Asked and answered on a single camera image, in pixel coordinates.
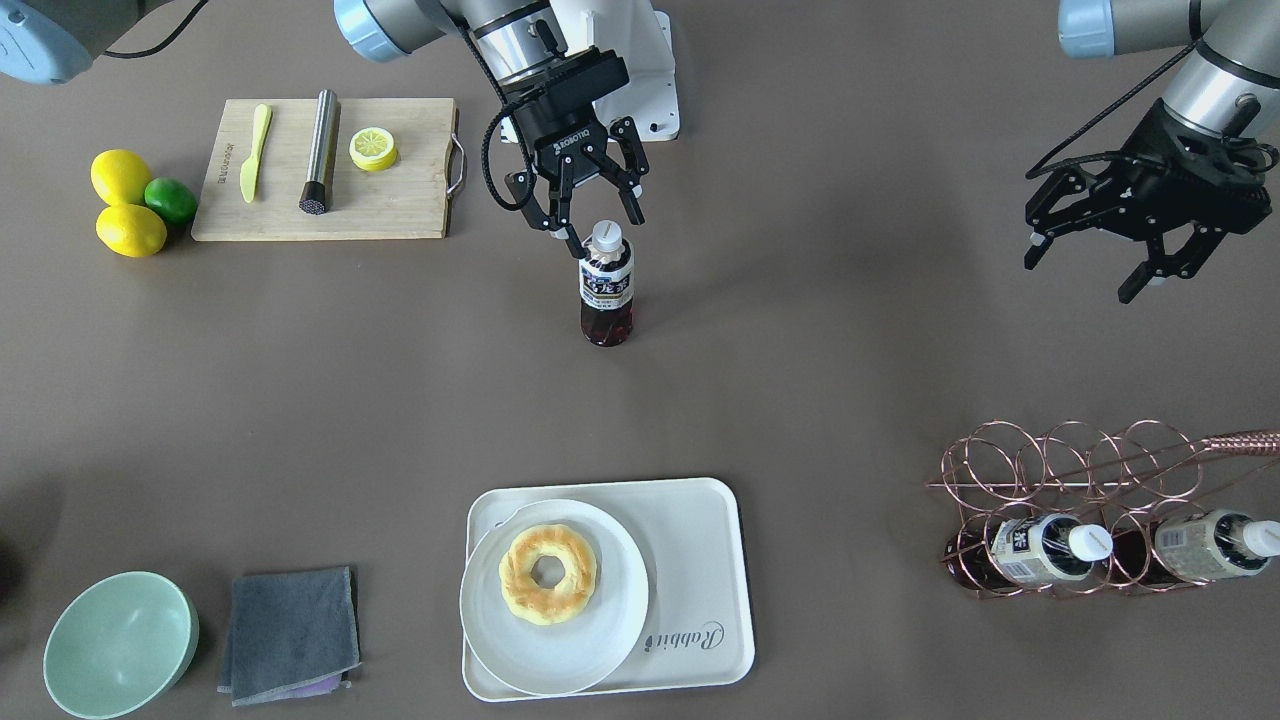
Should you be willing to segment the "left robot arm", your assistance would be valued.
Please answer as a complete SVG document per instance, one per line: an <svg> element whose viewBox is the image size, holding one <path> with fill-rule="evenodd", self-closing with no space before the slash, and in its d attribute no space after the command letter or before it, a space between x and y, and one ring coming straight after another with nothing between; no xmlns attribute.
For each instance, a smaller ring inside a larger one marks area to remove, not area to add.
<svg viewBox="0 0 1280 720"><path fill-rule="evenodd" d="M1033 269L1061 236L1100 228L1148 256L1121 302L1169 277L1189 279L1229 234L1271 211L1265 177L1277 150L1260 137L1279 117L1275 1L1062 1L1059 41L1073 58L1175 47L1176 77L1117 150L1059 160L1025 206Z"/></svg>

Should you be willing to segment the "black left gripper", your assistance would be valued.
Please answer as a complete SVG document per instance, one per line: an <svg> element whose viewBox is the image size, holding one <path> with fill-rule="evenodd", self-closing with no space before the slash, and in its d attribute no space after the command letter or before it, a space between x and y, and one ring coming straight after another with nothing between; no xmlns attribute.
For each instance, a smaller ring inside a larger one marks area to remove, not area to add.
<svg viewBox="0 0 1280 720"><path fill-rule="evenodd" d="M1053 241L1101 229L1142 242L1147 259L1117 288L1129 304L1152 281L1196 275L1228 233L1244 234L1270 213L1265 176L1277 150L1253 138L1207 135L1181 122L1157 101L1115 161L1098 174L1069 164L1050 173L1025 206L1030 247L1024 268L1034 269ZM1167 252L1167 232L1190 237Z"/></svg>

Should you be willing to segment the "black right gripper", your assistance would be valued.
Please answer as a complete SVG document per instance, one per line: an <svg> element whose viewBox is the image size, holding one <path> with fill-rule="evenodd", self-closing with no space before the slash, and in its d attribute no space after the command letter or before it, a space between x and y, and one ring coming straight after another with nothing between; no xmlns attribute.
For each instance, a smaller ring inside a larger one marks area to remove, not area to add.
<svg viewBox="0 0 1280 720"><path fill-rule="evenodd" d="M649 163L632 117L614 120L605 132L595 114L594 102L622 88L628 72L614 50L590 47L572 56L557 58L540 70L521 79L499 85L506 102L512 105L509 118L518 142L530 164L527 170L509 173L504 183L512 193L529 195L520 211L535 231L545 231L563 240L576 260L588 250L570 219L573 183L602 176L620 193L620 201L632 225L645 222L637 191ZM623 156L620 165L607 152L608 136ZM561 170L561 160L582 156L584 164ZM548 209L532 196L534 174L548 179Z"/></svg>

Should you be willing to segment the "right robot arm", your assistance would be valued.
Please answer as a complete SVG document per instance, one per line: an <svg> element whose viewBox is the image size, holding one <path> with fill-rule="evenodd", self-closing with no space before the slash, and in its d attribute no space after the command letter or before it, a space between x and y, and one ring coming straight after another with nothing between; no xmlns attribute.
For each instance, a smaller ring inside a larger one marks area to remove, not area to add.
<svg viewBox="0 0 1280 720"><path fill-rule="evenodd" d="M29 85L63 85L115 42L155 1L5 1L1 68ZM549 1L337 1L335 22L348 45L372 61L406 56L443 36L462 38L500 100L490 128L508 120L524 169L506 177L512 199L500 205L536 231L585 258L596 241L579 238L570 215L576 188L603 178L620 192L630 223L650 165L640 124L625 105L607 113L605 97L634 79L628 61L673 59L646 1L635 1L617 33L585 36L570 46L570 17Z"/></svg>

